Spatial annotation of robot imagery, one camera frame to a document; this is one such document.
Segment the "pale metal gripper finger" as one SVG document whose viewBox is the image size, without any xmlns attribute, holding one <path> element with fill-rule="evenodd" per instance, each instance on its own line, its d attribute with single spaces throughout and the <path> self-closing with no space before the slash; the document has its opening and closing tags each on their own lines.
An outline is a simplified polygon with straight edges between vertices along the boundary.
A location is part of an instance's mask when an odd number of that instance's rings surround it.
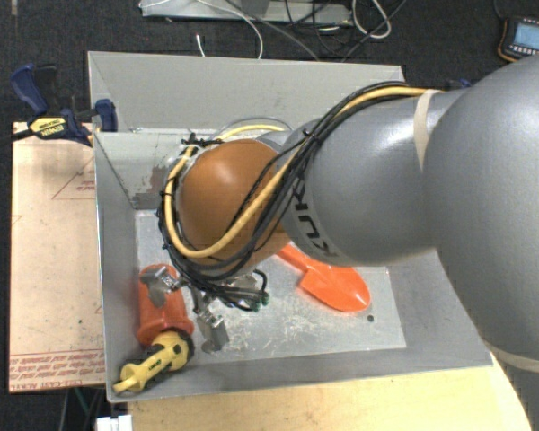
<svg viewBox="0 0 539 431">
<path fill-rule="evenodd" d="M 166 296 L 180 288 L 176 272 L 167 267 L 150 267 L 141 272 L 140 281 L 147 287 L 153 306 L 161 308 L 166 304 Z"/>
<path fill-rule="evenodd" d="M 199 331 L 204 339 L 201 350 L 205 353 L 220 351 L 229 341 L 222 315 L 215 316 L 208 308 L 194 309 Z"/>
</svg>

